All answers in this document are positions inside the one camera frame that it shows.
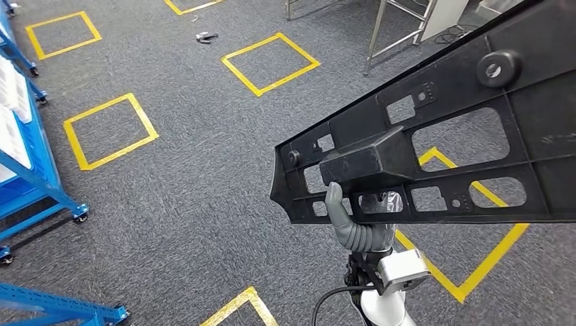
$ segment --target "cable on floor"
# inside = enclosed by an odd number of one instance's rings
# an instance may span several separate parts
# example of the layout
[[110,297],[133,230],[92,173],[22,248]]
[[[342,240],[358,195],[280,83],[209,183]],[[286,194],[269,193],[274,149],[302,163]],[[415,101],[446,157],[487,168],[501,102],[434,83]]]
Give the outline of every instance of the cable on floor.
[[452,27],[448,27],[445,33],[438,35],[434,39],[434,43],[452,44],[477,28],[478,26],[476,25],[468,25],[468,24],[457,24]]
[[421,6],[421,7],[424,7],[424,8],[428,7],[427,5],[425,5],[424,3],[419,2],[418,0],[412,0],[412,2],[414,2],[415,4],[417,4],[417,5]]

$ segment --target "mounting hole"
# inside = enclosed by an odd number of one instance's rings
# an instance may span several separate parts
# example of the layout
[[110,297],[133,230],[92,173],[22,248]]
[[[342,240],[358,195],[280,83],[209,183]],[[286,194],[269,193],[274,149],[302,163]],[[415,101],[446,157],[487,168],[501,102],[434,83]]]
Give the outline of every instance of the mounting hole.
[[495,63],[488,65],[488,68],[486,68],[486,76],[488,78],[496,78],[500,75],[501,72],[502,72],[502,67],[500,67],[499,65],[497,65]]

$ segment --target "caster wheel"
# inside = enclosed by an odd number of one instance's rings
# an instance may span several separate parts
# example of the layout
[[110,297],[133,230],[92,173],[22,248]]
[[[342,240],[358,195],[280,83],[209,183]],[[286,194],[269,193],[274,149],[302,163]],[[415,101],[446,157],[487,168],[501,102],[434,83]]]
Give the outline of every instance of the caster wheel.
[[13,255],[6,255],[0,259],[0,264],[2,265],[10,265],[14,261]]
[[40,73],[38,72],[38,68],[36,68],[36,67],[30,68],[30,74],[32,74],[33,77],[40,76]]
[[88,219],[88,214],[82,214],[79,217],[74,217],[74,222],[84,223]]
[[130,322],[130,312],[126,311],[126,316],[124,319],[122,319],[118,324],[116,324],[118,326],[133,326],[134,324],[132,324]]

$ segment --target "small metal object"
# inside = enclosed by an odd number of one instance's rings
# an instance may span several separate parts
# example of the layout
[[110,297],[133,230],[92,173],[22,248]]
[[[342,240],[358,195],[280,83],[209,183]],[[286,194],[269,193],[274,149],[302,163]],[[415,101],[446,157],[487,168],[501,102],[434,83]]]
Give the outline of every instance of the small metal object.
[[212,40],[218,37],[216,33],[202,32],[196,34],[196,41],[201,44],[212,44]]

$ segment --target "black cable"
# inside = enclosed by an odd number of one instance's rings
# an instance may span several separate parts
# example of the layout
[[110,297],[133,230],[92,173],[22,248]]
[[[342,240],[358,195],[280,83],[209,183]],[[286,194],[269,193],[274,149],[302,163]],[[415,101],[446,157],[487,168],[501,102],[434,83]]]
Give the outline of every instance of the black cable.
[[334,290],[326,293],[325,295],[322,295],[322,297],[318,300],[318,302],[316,303],[316,306],[314,307],[314,311],[312,312],[312,320],[310,321],[310,325],[316,326],[316,318],[318,317],[318,311],[320,310],[320,306],[322,305],[322,303],[327,298],[329,298],[329,297],[331,297],[337,293],[341,293],[341,292],[369,291],[369,290],[376,290],[376,287],[374,287],[374,286],[339,287],[337,289],[334,289]]
[[[469,30],[465,31],[463,30],[461,27],[468,27]],[[473,31],[475,29],[477,29],[478,26],[476,25],[469,25],[469,24],[458,24],[455,26],[451,26],[448,27],[448,29],[446,29],[446,33],[438,35],[435,39],[434,39],[434,43],[436,44],[451,44],[454,43],[455,41],[457,41],[458,39],[462,38],[464,35],[466,35],[467,33],[469,33],[470,31]]]
[[418,2],[418,0],[412,0],[412,2],[414,2],[415,4],[417,4],[421,7],[424,7],[424,8],[428,7],[428,5],[425,5],[424,3]]

